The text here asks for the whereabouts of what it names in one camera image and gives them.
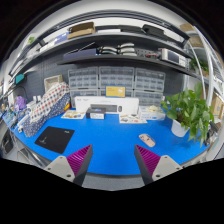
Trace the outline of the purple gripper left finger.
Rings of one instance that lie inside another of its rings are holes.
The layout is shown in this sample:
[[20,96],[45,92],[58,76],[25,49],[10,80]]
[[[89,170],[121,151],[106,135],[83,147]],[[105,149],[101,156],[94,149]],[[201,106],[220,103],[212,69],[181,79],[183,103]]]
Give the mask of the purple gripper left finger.
[[45,168],[45,171],[81,186],[92,155],[92,145],[85,146],[67,157],[58,156]]

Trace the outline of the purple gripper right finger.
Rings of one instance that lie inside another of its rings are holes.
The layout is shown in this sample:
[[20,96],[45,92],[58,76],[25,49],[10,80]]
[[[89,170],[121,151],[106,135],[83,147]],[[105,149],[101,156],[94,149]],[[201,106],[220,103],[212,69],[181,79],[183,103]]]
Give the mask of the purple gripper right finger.
[[168,155],[159,156],[139,145],[135,145],[134,155],[145,185],[182,169]]

